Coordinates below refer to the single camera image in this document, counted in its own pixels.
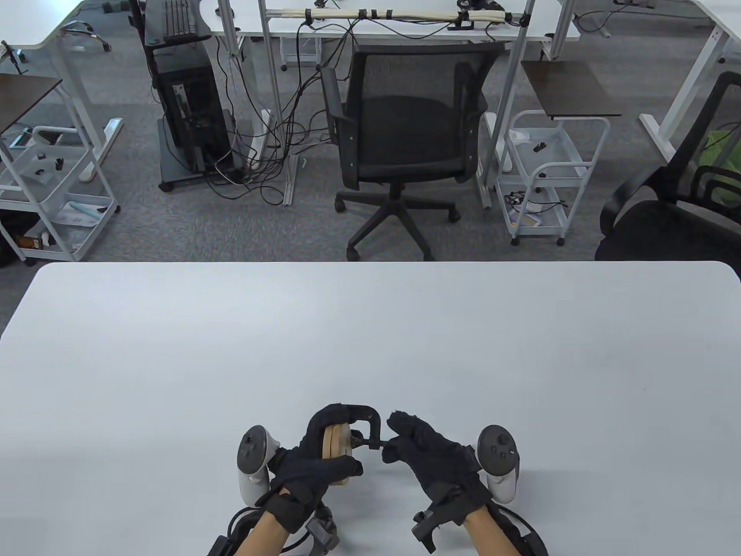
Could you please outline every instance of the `black chair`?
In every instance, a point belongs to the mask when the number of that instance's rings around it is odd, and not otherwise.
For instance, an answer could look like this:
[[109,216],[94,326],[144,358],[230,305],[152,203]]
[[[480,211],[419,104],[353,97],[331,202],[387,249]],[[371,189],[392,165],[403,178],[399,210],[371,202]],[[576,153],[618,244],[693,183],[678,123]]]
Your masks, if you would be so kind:
[[[643,186],[656,200],[618,215]],[[690,203],[719,215],[716,222],[677,206]],[[716,260],[741,277],[741,76],[722,74],[671,161],[621,185],[605,203],[605,238],[595,260]]]
[[476,172],[479,119],[487,108],[481,87],[503,50],[499,43],[358,47],[345,103],[334,70],[322,69],[329,134],[339,146],[342,182],[356,191],[360,182],[391,187],[387,196],[336,195],[337,212],[345,210],[345,201],[379,207],[348,242],[348,260],[360,259],[355,246],[392,214],[424,259],[434,260],[408,209],[445,210],[451,222],[461,216],[455,203],[406,197],[402,190],[410,182],[451,177],[460,183]]

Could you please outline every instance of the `keyboard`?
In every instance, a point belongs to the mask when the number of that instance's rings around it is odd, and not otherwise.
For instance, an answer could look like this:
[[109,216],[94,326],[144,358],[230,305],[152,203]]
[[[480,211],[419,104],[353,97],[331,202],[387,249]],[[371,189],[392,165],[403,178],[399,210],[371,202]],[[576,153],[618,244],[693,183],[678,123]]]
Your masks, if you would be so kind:
[[198,38],[196,17],[188,0],[164,0],[162,39],[168,44],[184,44]]

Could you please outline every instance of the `computer case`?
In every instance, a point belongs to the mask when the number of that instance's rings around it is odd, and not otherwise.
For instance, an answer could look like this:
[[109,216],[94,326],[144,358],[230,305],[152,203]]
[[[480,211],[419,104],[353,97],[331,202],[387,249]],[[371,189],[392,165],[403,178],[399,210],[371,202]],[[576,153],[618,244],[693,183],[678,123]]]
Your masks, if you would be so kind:
[[203,42],[153,51],[153,81],[162,101],[167,126],[194,173],[233,165],[227,130],[213,68]]

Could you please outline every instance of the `paper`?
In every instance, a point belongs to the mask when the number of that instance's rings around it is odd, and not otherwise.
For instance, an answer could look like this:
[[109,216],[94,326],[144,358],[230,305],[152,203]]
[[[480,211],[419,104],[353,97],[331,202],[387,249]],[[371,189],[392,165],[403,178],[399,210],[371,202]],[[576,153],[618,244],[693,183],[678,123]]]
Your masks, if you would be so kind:
[[[99,206],[95,205],[86,205],[84,203],[79,203],[79,205],[89,208],[93,212],[97,212]],[[88,216],[87,214],[78,211],[76,208],[73,208],[70,206],[70,202],[68,202],[62,209],[51,219],[52,222],[55,224],[63,224],[67,226],[84,226],[85,228],[92,228],[95,226],[98,222],[100,222],[100,219],[95,219],[92,216]]]

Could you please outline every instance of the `hand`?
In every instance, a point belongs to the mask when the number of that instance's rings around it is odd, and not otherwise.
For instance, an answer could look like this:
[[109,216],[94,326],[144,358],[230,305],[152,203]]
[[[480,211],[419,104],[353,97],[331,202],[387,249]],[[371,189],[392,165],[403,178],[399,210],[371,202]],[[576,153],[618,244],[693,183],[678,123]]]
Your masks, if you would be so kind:
[[257,506],[273,514],[290,533],[298,531],[311,516],[330,484],[363,474],[362,464],[351,456],[322,459],[325,429],[352,422],[346,406],[330,404],[311,418],[296,448],[280,449],[268,463],[275,478]]
[[465,496],[464,510],[470,513],[491,499],[479,479],[481,467],[473,449],[448,440],[425,421],[403,411],[392,413],[387,423],[398,436],[383,448],[383,461],[409,465],[433,503]]

